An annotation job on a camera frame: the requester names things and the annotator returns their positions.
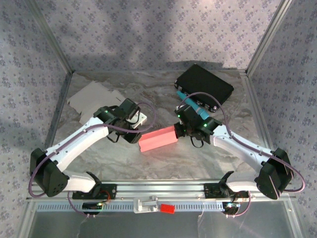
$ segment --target floral wallpaper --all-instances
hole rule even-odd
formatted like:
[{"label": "floral wallpaper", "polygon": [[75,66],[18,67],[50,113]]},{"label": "floral wallpaper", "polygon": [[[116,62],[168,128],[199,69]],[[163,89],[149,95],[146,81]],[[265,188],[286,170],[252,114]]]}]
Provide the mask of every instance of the floral wallpaper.
[{"label": "floral wallpaper", "polygon": [[252,81],[274,146],[306,179],[298,203],[317,237],[317,2],[293,2]]},{"label": "floral wallpaper", "polygon": [[65,72],[23,1],[0,1],[0,237],[22,213],[30,153],[43,147]]},{"label": "floral wallpaper", "polygon": [[74,70],[247,67],[280,0],[38,1]]}]

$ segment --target black bracket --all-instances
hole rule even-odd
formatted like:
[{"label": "black bracket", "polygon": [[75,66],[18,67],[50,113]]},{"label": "black bracket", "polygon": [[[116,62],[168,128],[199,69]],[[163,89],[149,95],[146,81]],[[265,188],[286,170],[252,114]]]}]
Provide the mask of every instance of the black bracket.
[{"label": "black bracket", "polygon": [[[46,153],[40,148],[31,153],[30,175],[36,166],[46,157]],[[63,174],[56,165],[57,163],[48,159],[38,170],[34,181],[40,186],[48,197],[61,193],[67,186],[69,177]]]},{"label": "black bracket", "polygon": [[74,200],[108,200],[108,195],[110,195],[110,199],[115,199],[117,193],[117,185],[102,183],[100,184],[100,191],[96,196],[92,196],[90,193],[84,192],[74,192],[72,198]]},{"label": "black bracket", "polygon": [[[277,148],[276,151],[271,151],[271,153],[290,164],[288,155],[284,150]],[[259,176],[256,177],[255,182],[261,193],[276,200],[292,180],[293,172],[288,167],[271,158],[262,165],[263,167],[260,170]]]},{"label": "black bracket", "polygon": [[222,207],[224,208],[224,211],[222,212],[225,215],[235,215],[239,211],[238,202],[223,202]]},{"label": "black bracket", "polygon": [[177,123],[174,125],[177,138],[188,135],[211,144],[210,135],[213,135],[213,131],[219,125],[222,125],[220,121],[212,117],[203,120],[189,105],[184,105],[175,110],[175,113],[182,121],[182,124]]},{"label": "black bracket", "polygon": [[[132,102],[130,99],[125,99],[120,106],[111,106],[111,107],[101,107],[95,113],[94,117],[99,118],[105,124],[115,125],[117,127],[129,130],[137,130],[132,127],[132,125],[127,122],[127,119],[133,118],[133,116],[140,111],[140,107]],[[116,143],[119,139],[119,136],[122,136],[130,144],[135,144],[141,138],[141,133],[129,133],[112,128],[108,129],[109,134],[115,131],[115,134],[118,136],[116,141],[112,140],[110,137],[107,137],[111,142]]]},{"label": "black bracket", "polygon": [[[99,211],[102,210],[103,206],[102,204],[100,203],[97,203],[97,202],[84,202],[82,207],[81,207],[83,210],[84,210],[84,213],[85,214],[89,214],[89,215],[97,215],[99,214]],[[96,210],[96,212],[85,212],[85,210]]]},{"label": "black bracket", "polygon": [[226,185],[227,179],[232,173],[233,171],[227,172],[219,183],[205,183],[205,198],[231,198],[232,202],[237,198],[248,198],[249,194],[247,191],[234,192]]}]

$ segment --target red clip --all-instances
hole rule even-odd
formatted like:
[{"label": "red clip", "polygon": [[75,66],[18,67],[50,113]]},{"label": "red clip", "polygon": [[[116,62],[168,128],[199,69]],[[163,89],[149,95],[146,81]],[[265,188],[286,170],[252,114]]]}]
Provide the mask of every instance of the red clip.
[{"label": "red clip", "polygon": [[175,213],[175,206],[167,205],[167,204],[161,204],[160,211],[161,212],[165,212],[165,213],[169,213],[169,214],[174,214]]}]

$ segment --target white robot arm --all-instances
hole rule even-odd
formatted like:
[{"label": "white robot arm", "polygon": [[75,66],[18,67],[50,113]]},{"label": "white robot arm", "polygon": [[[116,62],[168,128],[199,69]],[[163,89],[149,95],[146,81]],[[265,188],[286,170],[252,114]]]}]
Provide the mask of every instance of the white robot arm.
[{"label": "white robot arm", "polygon": [[278,199],[293,178],[293,172],[285,165],[270,158],[275,156],[290,164],[285,151],[261,147],[235,134],[228,133],[225,125],[212,117],[202,119],[190,106],[185,105],[175,110],[180,122],[174,125],[177,137],[190,136],[214,146],[220,147],[242,159],[254,169],[254,173],[228,172],[224,186],[231,192],[260,191],[271,199]]},{"label": "white robot arm", "polygon": [[[115,132],[118,138],[122,136],[129,143],[136,143],[141,137],[136,128],[146,119],[140,108],[129,99],[120,106],[102,107],[80,129],[62,142],[45,152],[39,148],[35,149],[31,154],[30,174],[36,173],[34,180],[49,197],[61,191],[80,191],[96,195],[101,182],[95,175],[90,172],[75,173],[67,171],[66,168],[83,151],[112,132]],[[46,161],[35,171],[43,160]]]}]

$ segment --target white bracket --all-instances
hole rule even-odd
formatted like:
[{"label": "white bracket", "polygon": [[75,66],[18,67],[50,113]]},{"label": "white bracket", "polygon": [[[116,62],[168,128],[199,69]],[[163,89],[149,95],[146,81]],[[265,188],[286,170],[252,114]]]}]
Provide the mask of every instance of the white bracket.
[{"label": "white bracket", "polygon": [[133,199],[133,211],[134,213],[146,213],[146,212],[158,212],[158,197],[136,197]]}]

